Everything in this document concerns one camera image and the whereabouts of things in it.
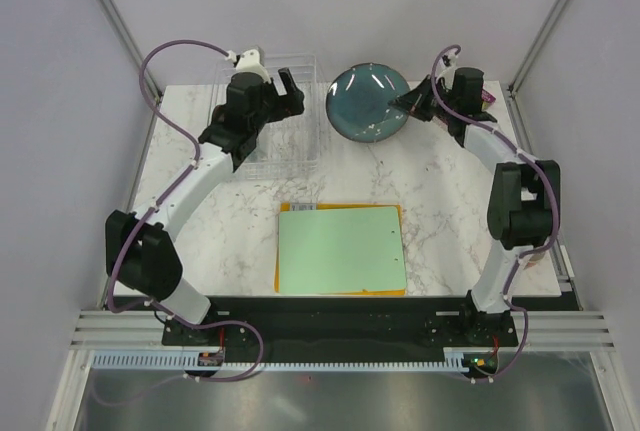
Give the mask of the dark teal flowered plate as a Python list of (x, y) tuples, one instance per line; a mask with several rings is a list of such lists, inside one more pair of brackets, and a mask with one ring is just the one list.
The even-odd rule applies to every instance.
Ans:
[(390, 102), (410, 91), (395, 69), (362, 63), (342, 72), (330, 84), (325, 98), (326, 116), (342, 137), (358, 143), (376, 143), (396, 134), (408, 116)]

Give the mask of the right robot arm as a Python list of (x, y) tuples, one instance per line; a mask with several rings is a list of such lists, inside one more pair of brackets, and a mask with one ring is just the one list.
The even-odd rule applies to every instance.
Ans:
[(484, 109), (484, 73), (456, 69), (449, 80), (431, 76), (389, 105), (423, 122), (440, 121), (449, 135), (493, 174), (487, 227), (493, 239), (487, 262), (469, 292), (474, 310), (458, 319), (467, 343), (483, 343), (494, 332), (489, 314), (512, 308), (511, 288), (534, 254), (544, 253), (560, 225), (561, 170), (520, 149)]

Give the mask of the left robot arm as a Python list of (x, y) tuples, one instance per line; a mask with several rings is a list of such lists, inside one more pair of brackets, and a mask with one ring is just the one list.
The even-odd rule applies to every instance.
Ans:
[(105, 237), (110, 311), (120, 310), (114, 302), (114, 290), (121, 283), (185, 322), (185, 333), (196, 343), (216, 339), (220, 322), (209, 314), (210, 300), (184, 277), (174, 243), (203, 200), (229, 180), (256, 149), (264, 127), (303, 113), (304, 93), (290, 70), (281, 68), (278, 74), (283, 94), (272, 80), (256, 72), (233, 74), (225, 102), (214, 108), (209, 125), (196, 141), (192, 161), (148, 204), (129, 213), (114, 211), (109, 215)]

